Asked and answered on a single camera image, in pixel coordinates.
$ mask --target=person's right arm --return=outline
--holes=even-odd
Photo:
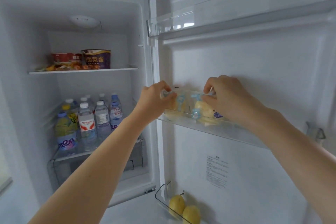
[[[336,223],[336,157],[310,140],[278,111],[265,107],[250,95],[238,79],[211,77],[217,99],[203,100],[221,115],[237,122],[258,136],[314,207],[325,223]]]

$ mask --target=refrigerator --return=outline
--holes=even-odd
[[[3,219],[26,223],[54,192],[47,164],[57,112],[86,94],[117,92],[128,115],[143,86],[202,91],[211,76],[234,76],[336,154],[335,8],[336,0],[0,0],[1,145],[13,179],[10,199],[0,197]],[[97,26],[76,26],[73,16]],[[35,70],[50,53],[95,48],[111,50],[111,69]],[[321,223],[271,151],[237,124],[162,115],[141,136],[145,164],[124,172],[101,223],[181,223],[165,204],[183,192],[202,223]]]

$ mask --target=instruction label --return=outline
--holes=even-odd
[[[207,181],[217,188],[226,188],[228,182],[229,164],[218,156],[207,157]]]

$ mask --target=person's left hand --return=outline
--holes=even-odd
[[[163,89],[171,91],[171,88],[165,81],[155,83],[150,87],[143,87],[140,99],[133,110],[133,114],[144,119],[148,124],[157,119],[177,96],[176,93],[172,93],[161,99],[160,93]]]

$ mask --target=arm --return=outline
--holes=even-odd
[[[221,75],[209,78],[217,99],[203,100],[221,115],[257,135],[296,187],[325,222],[336,223],[336,158],[290,124],[278,111],[265,107],[251,96],[238,79]]]
[[[42,205],[29,224],[99,223],[141,131],[159,117],[176,94],[160,99],[161,81],[144,87],[133,112]]]

